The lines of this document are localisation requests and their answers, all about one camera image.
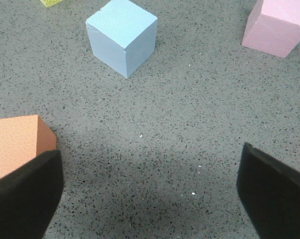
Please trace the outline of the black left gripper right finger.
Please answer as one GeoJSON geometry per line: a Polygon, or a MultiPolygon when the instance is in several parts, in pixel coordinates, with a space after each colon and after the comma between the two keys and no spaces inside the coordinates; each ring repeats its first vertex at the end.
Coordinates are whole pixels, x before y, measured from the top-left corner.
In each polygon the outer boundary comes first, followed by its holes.
{"type": "Polygon", "coordinates": [[[300,239],[300,172],[245,143],[240,200],[262,239],[300,239]]]}

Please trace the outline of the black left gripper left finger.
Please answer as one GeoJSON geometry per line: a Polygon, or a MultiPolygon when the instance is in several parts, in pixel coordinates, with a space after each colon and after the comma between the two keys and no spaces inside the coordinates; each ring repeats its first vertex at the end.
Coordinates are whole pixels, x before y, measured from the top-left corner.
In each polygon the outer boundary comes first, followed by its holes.
{"type": "Polygon", "coordinates": [[[0,239],[41,239],[63,192],[61,153],[46,151],[0,179],[0,239]]]}

